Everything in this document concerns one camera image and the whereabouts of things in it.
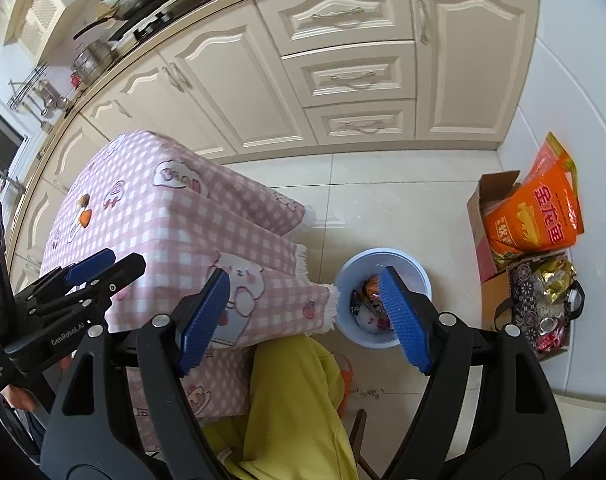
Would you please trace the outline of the person's left hand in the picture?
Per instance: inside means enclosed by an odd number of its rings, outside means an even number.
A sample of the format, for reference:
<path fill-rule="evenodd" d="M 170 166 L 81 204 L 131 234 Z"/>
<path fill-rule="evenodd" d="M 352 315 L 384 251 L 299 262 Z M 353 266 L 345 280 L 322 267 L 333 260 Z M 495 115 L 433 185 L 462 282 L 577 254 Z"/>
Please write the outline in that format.
<path fill-rule="evenodd" d="M 72 359 L 73 356 L 66 356 L 58 364 L 53 365 L 52 367 L 49 367 L 48 370 L 44 371 L 44 378 L 53 392 L 58 390 L 58 387 L 62 382 L 62 377 L 71 365 Z M 1 393 L 11 406 L 18 408 L 19 410 L 33 413 L 41 406 L 41 403 L 37 400 L 36 396 L 27 389 L 8 385 L 1 390 Z"/>

